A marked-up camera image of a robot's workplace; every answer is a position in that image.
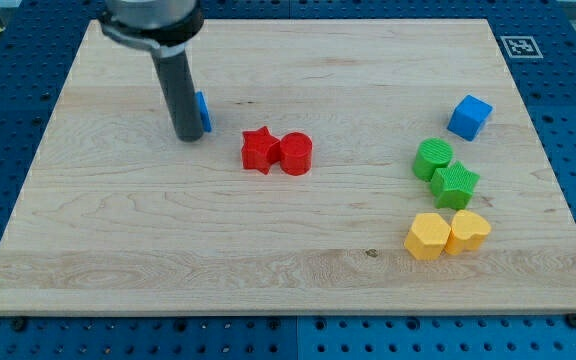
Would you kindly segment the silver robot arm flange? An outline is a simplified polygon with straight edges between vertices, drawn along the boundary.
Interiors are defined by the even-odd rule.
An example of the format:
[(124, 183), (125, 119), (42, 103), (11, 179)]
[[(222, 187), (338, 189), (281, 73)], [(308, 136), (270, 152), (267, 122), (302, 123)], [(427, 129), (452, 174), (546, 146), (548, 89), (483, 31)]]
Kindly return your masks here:
[(116, 43), (150, 52), (155, 57), (176, 56), (204, 24), (200, 0), (105, 0), (98, 18), (102, 33)]

